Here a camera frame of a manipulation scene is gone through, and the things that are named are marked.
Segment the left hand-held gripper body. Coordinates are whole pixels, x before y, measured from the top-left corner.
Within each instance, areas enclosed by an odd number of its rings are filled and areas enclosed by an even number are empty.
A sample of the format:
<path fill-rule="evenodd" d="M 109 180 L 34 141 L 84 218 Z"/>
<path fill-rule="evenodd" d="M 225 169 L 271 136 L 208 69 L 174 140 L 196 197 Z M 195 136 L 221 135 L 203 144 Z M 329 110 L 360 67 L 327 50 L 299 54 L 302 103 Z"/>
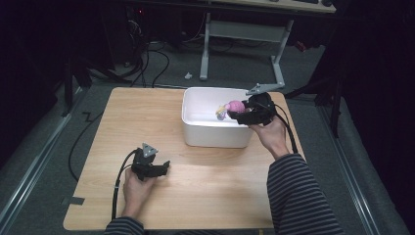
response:
<path fill-rule="evenodd" d="M 136 150 L 131 169 L 139 180 L 158 176 L 158 169 L 153 166 L 157 152 L 156 148 L 147 143 L 143 143 L 142 147 Z"/>

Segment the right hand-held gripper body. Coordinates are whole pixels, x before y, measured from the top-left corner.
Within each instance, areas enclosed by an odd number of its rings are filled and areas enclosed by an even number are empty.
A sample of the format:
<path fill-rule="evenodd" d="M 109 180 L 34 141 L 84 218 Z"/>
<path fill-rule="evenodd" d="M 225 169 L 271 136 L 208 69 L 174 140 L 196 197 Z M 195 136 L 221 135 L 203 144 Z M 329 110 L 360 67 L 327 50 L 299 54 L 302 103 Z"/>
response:
<path fill-rule="evenodd" d="M 253 106 L 249 108 L 249 110 L 250 112 L 257 114 L 258 123 L 267 125 L 277 115 L 275 104 L 272 101 L 269 92 L 279 88 L 282 88 L 282 85 L 278 83 L 258 83 L 255 87 L 246 92 L 246 95 L 249 96 L 248 100 L 253 103 Z"/>

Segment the pink ball rope toy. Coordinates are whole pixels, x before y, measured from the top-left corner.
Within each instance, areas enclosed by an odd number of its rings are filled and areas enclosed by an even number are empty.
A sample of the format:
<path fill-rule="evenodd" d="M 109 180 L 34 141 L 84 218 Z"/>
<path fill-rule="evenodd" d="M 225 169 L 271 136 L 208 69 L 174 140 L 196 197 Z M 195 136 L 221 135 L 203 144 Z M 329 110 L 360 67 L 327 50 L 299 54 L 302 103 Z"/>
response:
<path fill-rule="evenodd" d="M 236 114 L 241 114 L 246 111 L 246 107 L 242 101 L 230 101 L 229 103 L 220 106 L 215 115 L 218 120 L 225 120 L 226 117 L 233 118 Z"/>

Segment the white plastic bin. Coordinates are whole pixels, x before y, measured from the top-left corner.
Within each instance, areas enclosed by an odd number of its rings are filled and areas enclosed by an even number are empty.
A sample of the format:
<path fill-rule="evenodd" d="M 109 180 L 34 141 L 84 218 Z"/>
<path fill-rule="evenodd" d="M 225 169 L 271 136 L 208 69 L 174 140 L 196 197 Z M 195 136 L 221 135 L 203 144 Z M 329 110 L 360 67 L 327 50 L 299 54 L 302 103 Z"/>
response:
<path fill-rule="evenodd" d="M 253 136 L 246 125 L 229 116 L 218 119 L 216 111 L 231 101 L 246 100 L 245 89 L 191 87 L 184 91 L 182 122 L 185 142 L 190 146 L 245 148 Z"/>

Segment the person's right hand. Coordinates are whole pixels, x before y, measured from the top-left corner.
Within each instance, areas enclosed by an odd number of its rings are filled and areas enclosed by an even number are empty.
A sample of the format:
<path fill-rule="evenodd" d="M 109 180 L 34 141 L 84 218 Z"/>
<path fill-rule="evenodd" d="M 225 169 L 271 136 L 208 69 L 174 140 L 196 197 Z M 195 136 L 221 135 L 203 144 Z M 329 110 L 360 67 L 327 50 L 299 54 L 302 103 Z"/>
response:
<path fill-rule="evenodd" d="M 263 126 L 259 124 L 250 125 L 258 136 L 261 144 L 270 152 L 275 161 L 290 153 L 286 143 L 286 127 L 279 118 Z"/>

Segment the person's left hand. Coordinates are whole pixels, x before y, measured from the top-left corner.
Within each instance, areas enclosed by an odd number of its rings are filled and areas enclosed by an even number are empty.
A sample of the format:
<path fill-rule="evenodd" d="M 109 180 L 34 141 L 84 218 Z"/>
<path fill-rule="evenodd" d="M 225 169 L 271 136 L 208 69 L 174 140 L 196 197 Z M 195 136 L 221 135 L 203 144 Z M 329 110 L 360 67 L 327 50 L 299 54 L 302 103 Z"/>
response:
<path fill-rule="evenodd" d="M 132 169 L 129 168 L 125 172 L 123 184 L 125 206 L 121 215 L 137 219 L 156 181 L 154 177 L 140 180 Z"/>

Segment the dark metal stand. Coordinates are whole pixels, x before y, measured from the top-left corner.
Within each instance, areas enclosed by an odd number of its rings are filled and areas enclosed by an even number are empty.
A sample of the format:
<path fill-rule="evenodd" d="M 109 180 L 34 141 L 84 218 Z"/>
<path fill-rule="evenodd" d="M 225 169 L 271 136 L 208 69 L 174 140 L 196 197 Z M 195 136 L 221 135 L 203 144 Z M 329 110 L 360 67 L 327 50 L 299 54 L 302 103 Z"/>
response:
<path fill-rule="evenodd" d="M 316 106 L 331 106 L 329 116 L 329 128 L 332 134 L 338 138 L 338 124 L 341 114 L 340 105 L 342 99 L 344 78 L 342 76 L 327 76 L 308 82 L 305 86 L 285 94 L 286 99 L 293 99 L 301 94 L 315 93 L 314 104 Z"/>
<path fill-rule="evenodd" d="M 73 82 L 76 81 L 80 88 L 90 88 L 92 79 L 89 75 L 88 60 L 84 57 L 70 57 L 65 63 L 64 98 L 66 108 L 63 116 L 66 117 L 74 106 Z"/>

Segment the desk with white legs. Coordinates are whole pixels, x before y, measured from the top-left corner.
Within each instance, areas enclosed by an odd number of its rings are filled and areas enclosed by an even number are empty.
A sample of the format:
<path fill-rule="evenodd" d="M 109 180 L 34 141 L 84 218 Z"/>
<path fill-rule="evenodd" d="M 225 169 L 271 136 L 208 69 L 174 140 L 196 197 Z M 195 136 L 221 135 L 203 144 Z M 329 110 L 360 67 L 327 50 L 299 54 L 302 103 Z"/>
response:
<path fill-rule="evenodd" d="M 337 9 L 332 0 L 207 0 L 209 7 L 258 7 L 260 10 L 280 11 L 287 14 L 334 14 Z M 280 60 L 289 39 L 293 17 L 279 25 L 259 23 L 237 23 L 234 20 L 212 20 L 210 12 L 205 14 L 204 51 L 201 60 L 200 80 L 208 79 L 209 40 L 212 37 L 244 39 L 251 41 L 278 43 L 279 48 L 270 57 L 271 67 L 278 88 L 285 86 Z"/>

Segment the grey tape strip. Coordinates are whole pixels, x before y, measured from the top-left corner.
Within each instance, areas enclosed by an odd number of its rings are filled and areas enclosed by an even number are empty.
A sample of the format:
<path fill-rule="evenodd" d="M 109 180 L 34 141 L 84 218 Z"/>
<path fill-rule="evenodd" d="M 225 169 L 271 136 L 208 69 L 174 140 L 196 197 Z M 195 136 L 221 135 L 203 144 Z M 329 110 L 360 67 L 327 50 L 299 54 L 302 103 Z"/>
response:
<path fill-rule="evenodd" d="M 82 206 L 84 203 L 85 199 L 84 198 L 79 198 L 79 197 L 63 197 L 61 204 L 62 205 L 80 205 Z"/>

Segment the metal floor rail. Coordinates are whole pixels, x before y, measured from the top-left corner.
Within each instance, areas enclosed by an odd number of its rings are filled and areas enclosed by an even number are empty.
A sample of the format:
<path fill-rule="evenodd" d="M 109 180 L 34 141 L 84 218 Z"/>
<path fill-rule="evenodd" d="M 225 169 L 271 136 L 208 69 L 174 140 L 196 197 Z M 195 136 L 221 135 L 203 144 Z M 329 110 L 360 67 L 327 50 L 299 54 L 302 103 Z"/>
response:
<path fill-rule="evenodd" d="M 347 190 L 351 196 L 354 207 L 358 213 L 366 235 L 381 235 L 367 200 L 362 190 L 360 189 L 352 168 L 346 158 L 346 152 L 344 151 L 341 141 L 338 137 L 335 136 L 334 132 L 331 129 L 330 117 L 327 109 L 323 107 L 317 107 L 317 112 L 321 116 L 325 124 L 325 128 L 330 136 L 331 142 L 336 150 L 340 171 L 345 180 Z"/>
<path fill-rule="evenodd" d="M 51 159 L 72 112 L 87 94 L 76 88 L 72 107 L 58 103 L 25 137 L 18 150 L 0 170 L 0 235 L 8 235 L 25 201 Z"/>

